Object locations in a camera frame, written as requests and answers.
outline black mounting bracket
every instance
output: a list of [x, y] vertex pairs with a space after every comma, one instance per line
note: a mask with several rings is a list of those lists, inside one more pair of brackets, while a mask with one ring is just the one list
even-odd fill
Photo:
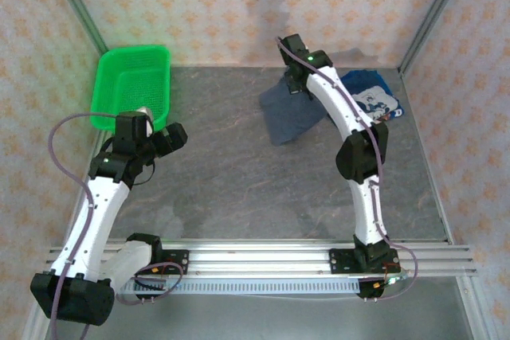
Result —
[[[188, 264], [190, 263], [189, 250], [163, 250], [159, 236], [151, 234], [135, 233], [128, 237], [127, 241], [138, 240], [150, 244], [152, 247], [151, 264], [162, 262], [174, 262], [182, 267], [184, 275], [188, 273]], [[151, 270], [138, 272], [136, 275], [179, 275], [176, 267], [158, 267]]]
[[355, 253], [355, 248], [332, 248], [329, 250], [329, 267], [333, 275], [341, 274], [398, 274], [400, 266], [398, 264], [397, 250], [391, 249], [385, 256], [379, 258], [377, 262], [363, 265], [358, 260], [359, 255]]
[[[281, 43], [286, 49], [298, 56], [302, 61], [310, 64], [313, 68], [332, 67], [333, 62], [329, 56], [323, 51], [311, 52], [304, 45], [301, 40], [301, 36], [298, 33], [284, 37]], [[284, 59], [285, 65], [288, 66], [288, 71], [285, 72], [287, 78], [288, 91], [291, 94], [299, 92], [308, 92], [306, 88], [306, 82], [308, 75], [314, 74], [314, 72], [306, 66], [298, 63], [292, 59], [287, 53], [280, 49], [281, 57]]]

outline green plastic basket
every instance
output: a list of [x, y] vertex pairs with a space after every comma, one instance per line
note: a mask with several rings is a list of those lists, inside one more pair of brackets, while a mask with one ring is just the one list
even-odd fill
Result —
[[[112, 49], [99, 60], [91, 111], [119, 114], [149, 107], [154, 129], [166, 126], [170, 112], [170, 52], [161, 45]], [[92, 125], [115, 130], [115, 120], [91, 117]]]

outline gray fabric cloth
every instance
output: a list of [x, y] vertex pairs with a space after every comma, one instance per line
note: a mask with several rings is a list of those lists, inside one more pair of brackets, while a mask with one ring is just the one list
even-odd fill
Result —
[[326, 115], [320, 101], [307, 93], [291, 95], [284, 76], [278, 84], [259, 95], [271, 143], [283, 145], [297, 139]]

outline metal frame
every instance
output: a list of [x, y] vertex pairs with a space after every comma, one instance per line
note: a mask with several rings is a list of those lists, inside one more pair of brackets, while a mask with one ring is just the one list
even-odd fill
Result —
[[405, 76], [409, 71], [410, 66], [413, 64], [414, 59], [420, 52], [420, 49], [425, 44], [427, 37], [430, 35], [432, 28], [436, 24], [436, 21], [441, 16], [442, 11], [444, 10], [446, 3], [449, 0], [434, 0], [432, 6], [430, 6], [429, 11], [427, 12], [425, 18], [422, 21], [422, 24], [418, 28], [416, 35], [414, 36], [413, 41], [411, 42], [410, 47], [407, 49], [404, 58], [402, 59], [402, 63], [398, 66], [398, 71], [401, 76]]
[[[420, 277], [476, 276], [477, 270], [469, 246], [452, 246], [437, 241], [396, 242], [412, 249], [420, 263]], [[103, 253], [106, 262], [125, 244], [109, 240]], [[334, 240], [172, 240], [163, 249], [190, 251], [186, 277], [206, 279], [313, 278], [332, 276], [328, 251], [354, 248], [351, 242]], [[61, 253], [52, 248], [47, 264]], [[401, 265], [412, 272], [414, 262], [407, 251], [398, 250]], [[351, 279], [383, 274], [346, 274]]]
[[[95, 22], [92, 20], [83, 0], [68, 0], [73, 8], [76, 16], [80, 20], [82, 26], [86, 30], [92, 43], [95, 45], [100, 54], [108, 51], [108, 47], [101, 37]], [[402, 63], [398, 67], [401, 76], [405, 76], [414, 59], [418, 55], [420, 48], [426, 42], [430, 35], [435, 22], [439, 18], [445, 4], [448, 0], [434, 0], [424, 21], [420, 25], [413, 42], [411, 43]], [[93, 145], [90, 155], [91, 159], [99, 151], [103, 141], [108, 137], [108, 133], [99, 132]], [[488, 312], [487, 303], [481, 293], [481, 283], [477, 278], [476, 269], [473, 264], [469, 247], [453, 245], [453, 236], [446, 218], [443, 206], [439, 198], [437, 198], [437, 184], [434, 176], [427, 167], [430, 180], [436, 191], [436, 200], [439, 206], [441, 219], [445, 226], [445, 231], [449, 239], [449, 243], [445, 242], [405, 242], [407, 247], [416, 251], [418, 260], [420, 261], [420, 276], [456, 276], [457, 285], [461, 291], [462, 300], [467, 314], [469, 325], [475, 339], [497, 339], [497, 334], [493, 326], [493, 322], [483, 312]], [[69, 225], [65, 239], [69, 237], [72, 223], [79, 213], [79, 206], [84, 200], [84, 193], [80, 191], [73, 218]], [[103, 260], [112, 256], [120, 248], [123, 241], [111, 240], [108, 242], [104, 252]], [[174, 242], [165, 242], [164, 247], [175, 246], [186, 247], [194, 252], [190, 257], [190, 272], [194, 273], [194, 277], [210, 278], [218, 277], [256, 277], [256, 276], [279, 276], [291, 275], [297, 277], [307, 274], [315, 279], [323, 279], [329, 274], [329, 264], [327, 262], [327, 249], [332, 247], [346, 246], [352, 247], [352, 244], [342, 242], [334, 242], [327, 240], [279, 240], [279, 241], [223, 241], [223, 240], [180, 240]], [[58, 254], [59, 248], [52, 248], [49, 254], [48, 262]], [[412, 268], [410, 259], [405, 252], [399, 252], [402, 265]], [[275, 260], [278, 264], [285, 262], [286, 268], [291, 271], [278, 272], [272, 270], [271, 262]], [[242, 271], [239, 264], [249, 264], [249, 269]], [[36, 303], [33, 303], [25, 330], [23, 331], [23, 340], [38, 340], [45, 337], [48, 330], [49, 320], [44, 316], [41, 309]]]
[[87, 32], [88, 37], [97, 49], [100, 55], [104, 55], [108, 52], [108, 47], [104, 42], [99, 30], [97, 29], [96, 23], [92, 20], [90, 13], [85, 6], [83, 0], [68, 0], [69, 5], [73, 8], [74, 13], [78, 17], [78, 20], [82, 24], [83, 28]]

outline ventilated metal strip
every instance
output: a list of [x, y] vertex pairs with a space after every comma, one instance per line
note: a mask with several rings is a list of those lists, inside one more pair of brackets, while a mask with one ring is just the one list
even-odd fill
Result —
[[[168, 289], [176, 278], [161, 282], [143, 282], [152, 287]], [[159, 295], [164, 291], [154, 291], [141, 287], [134, 280], [121, 289], [123, 295]], [[172, 291], [178, 295], [320, 295], [359, 293], [357, 279], [183, 279]]]

